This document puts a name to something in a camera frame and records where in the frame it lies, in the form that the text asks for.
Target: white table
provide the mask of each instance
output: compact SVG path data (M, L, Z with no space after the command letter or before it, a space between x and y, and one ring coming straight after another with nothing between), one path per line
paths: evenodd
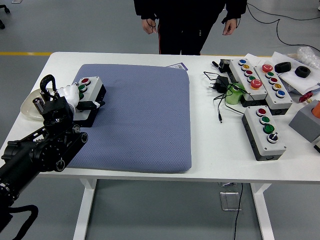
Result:
M119 53L53 53L44 66L33 89L41 79L51 74L57 88L73 82L83 64L126 64L166 67L183 62L188 68L190 81L190 123L192 167L185 173L141 173L112 170L67 168L61 173L43 173L45 177L79 178L85 186L74 239L85 239L97 179L158 180L194 182L251 183L263 239L274 240L263 192L272 183L320 183L320 156L314 144L309 143L288 126L304 103L294 103L286 115L274 116L287 150L275 161L255 160L241 115L220 105L223 123L218 121L218 93L208 88L210 81L204 71L219 71L211 64L231 56L175 56ZM240 105L235 108L245 109ZM38 128L42 122L32 121L20 113L0 150L2 156L7 141L19 140Z

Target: gray box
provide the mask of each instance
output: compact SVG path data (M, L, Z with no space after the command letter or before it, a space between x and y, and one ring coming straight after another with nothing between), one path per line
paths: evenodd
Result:
M289 123L291 128L310 143L320 136L320 118L315 117L311 112L318 103L319 101L313 100L301 108Z

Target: white glove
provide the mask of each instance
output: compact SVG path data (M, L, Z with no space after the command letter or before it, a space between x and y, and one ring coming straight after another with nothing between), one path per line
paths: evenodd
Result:
M60 97L65 97L66 101L68 102L73 115L76 112L76 106L79 103L79 89L76 84L68 85L66 87L61 87L58 89L58 93Z

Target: blue button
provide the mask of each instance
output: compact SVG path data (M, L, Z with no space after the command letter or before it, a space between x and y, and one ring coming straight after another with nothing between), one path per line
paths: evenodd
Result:
M278 94L281 95L281 96L286 95L286 93L284 91L281 91L281 90L278 91Z
M244 59L241 59L241 60L239 60L239 64L246 64L247 63L247 61L246 60L244 60Z

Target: person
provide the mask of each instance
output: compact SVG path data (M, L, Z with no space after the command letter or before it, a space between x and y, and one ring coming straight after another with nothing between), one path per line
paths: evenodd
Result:
M226 6L223 35L231 35L247 0L134 0L147 34L158 33L159 54L200 55L210 30ZM159 19L156 28L155 20Z

